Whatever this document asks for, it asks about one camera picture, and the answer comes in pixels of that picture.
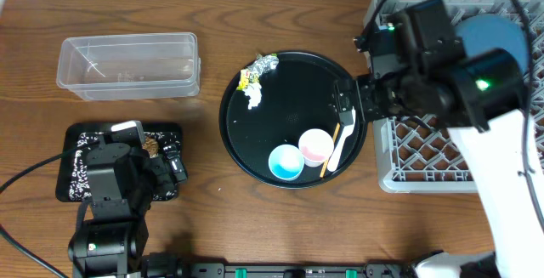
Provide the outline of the white plastic knife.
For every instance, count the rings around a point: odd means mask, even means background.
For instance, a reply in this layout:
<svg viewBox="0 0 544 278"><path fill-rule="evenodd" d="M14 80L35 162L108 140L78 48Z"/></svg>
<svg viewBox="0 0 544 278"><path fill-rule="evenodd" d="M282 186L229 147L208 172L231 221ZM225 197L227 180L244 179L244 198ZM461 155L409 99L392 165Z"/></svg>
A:
<svg viewBox="0 0 544 278"><path fill-rule="evenodd" d="M354 126L355 124L350 126L341 125L341 132L340 132L339 138L337 139L335 149L332 152L332 155L326 166L329 172L335 172L337 170L337 167L340 161L340 156L342 155L342 152L343 152L345 141L354 132Z"/></svg>

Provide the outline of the brown shiitake mushroom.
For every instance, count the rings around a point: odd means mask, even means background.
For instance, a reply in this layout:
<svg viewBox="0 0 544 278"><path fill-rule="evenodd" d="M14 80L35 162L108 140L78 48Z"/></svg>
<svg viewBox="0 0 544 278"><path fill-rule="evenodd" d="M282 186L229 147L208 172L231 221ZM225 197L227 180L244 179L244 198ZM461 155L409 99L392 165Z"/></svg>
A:
<svg viewBox="0 0 544 278"><path fill-rule="evenodd" d="M143 148L149 153L150 158L159 155L160 146L158 142L153 138L146 137Z"/></svg>

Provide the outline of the pile of rice grains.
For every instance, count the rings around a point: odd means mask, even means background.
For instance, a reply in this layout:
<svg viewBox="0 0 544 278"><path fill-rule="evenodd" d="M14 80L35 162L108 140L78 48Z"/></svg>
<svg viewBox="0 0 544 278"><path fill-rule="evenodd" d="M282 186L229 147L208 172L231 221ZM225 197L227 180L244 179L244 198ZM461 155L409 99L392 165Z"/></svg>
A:
<svg viewBox="0 0 544 278"><path fill-rule="evenodd" d="M145 132L145 137L155 139L159 146L159 155L164 155L163 148L166 145L176 144L178 150L181 150L182 137L180 132ZM87 154L91 148L78 150L73 154L71 166L65 171L59 173L59 177L64 176L67 180L68 188L62 190L62 196L68 201L81 201L91 196L87 177Z"/></svg>

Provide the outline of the pink plastic cup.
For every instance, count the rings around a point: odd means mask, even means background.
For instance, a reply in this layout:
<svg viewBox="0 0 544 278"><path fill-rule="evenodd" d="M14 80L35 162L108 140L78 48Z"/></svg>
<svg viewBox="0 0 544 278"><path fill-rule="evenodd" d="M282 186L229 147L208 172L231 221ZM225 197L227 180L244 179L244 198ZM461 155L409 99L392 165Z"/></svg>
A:
<svg viewBox="0 0 544 278"><path fill-rule="evenodd" d="M303 154L306 166L318 167L332 155L334 142L328 132L312 128L300 136L298 149Z"/></svg>

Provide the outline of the foil wrapper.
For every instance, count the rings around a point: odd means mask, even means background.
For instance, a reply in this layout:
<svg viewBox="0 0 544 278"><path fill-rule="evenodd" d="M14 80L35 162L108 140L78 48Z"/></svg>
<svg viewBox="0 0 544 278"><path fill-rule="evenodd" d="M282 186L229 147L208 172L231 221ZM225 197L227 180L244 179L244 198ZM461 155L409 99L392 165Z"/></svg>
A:
<svg viewBox="0 0 544 278"><path fill-rule="evenodd" d="M277 54L268 54L265 56L259 55L256 60L248 66L248 70L260 77L264 73L274 70L279 62L280 60Z"/></svg>

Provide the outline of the white tissue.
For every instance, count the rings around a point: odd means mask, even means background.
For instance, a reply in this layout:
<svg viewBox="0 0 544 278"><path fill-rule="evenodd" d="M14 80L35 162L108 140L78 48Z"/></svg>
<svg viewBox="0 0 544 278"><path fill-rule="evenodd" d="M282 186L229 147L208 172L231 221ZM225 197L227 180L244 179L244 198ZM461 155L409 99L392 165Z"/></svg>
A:
<svg viewBox="0 0 544 278"><path fill-rule="evenodd" d="M253 82L246 86L243 93L248 97L247 109L257 108L262 99L262 86L259 82Z"/></svg>

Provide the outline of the yellow wrapper scrap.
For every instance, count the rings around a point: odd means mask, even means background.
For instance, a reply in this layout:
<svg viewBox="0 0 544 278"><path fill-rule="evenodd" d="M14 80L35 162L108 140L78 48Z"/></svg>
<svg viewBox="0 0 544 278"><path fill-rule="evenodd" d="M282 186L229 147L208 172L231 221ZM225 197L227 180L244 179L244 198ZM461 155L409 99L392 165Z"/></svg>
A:
<svg viewBox="0 0 544 278"><path fill-rule="evenodd" d="M242 69L240 71L240 80L237 86L237 90L246 90L250 85L259 83L260 74L255 70Z"/></svg>

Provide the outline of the dark blue bowl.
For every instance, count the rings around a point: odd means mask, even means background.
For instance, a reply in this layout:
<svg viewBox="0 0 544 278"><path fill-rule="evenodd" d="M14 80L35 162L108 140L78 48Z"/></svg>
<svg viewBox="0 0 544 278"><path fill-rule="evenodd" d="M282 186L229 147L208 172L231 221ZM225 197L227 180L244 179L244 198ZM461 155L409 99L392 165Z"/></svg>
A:
<svg viewBox="0 0 544 278"><path fill-rule="evenodd" d="M524 74L528 70L528 49L522 29L511 20L496 14L481 14L455 26L468 57L474 57L495 48L510 53Z"/></svg>

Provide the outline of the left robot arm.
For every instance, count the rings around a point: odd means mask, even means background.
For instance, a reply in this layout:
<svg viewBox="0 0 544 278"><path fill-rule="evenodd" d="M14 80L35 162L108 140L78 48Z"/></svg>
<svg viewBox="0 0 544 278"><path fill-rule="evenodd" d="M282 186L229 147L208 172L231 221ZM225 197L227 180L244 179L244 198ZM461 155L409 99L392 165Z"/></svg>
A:
<svg viewBox="0 0 544 278"><path fill-rule="evenodd" d="M184 182L179 148L170 144L155 157L142 146L100 145L87 156L93 214L81 214L68 247L75 277L128 277L142 271L149 232L145 215L154 196Z"/></svg>

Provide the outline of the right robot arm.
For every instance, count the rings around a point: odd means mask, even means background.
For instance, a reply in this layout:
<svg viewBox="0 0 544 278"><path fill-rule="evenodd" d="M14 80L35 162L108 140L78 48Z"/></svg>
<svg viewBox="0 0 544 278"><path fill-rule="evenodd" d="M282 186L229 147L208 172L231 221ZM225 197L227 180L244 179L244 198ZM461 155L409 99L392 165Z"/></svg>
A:
<svg viewBox="0 0 544 278"><path fill-rule="evenodd" d="M344 128L357 120L431 114L446 128L475 181L495 251L434 252L406 265L404 277L540 277L543 274L543 172L524 114L525 67L506 49L468 55L442 0L392 14L388 27L355 40L371 74L335 84Z"/></svg>

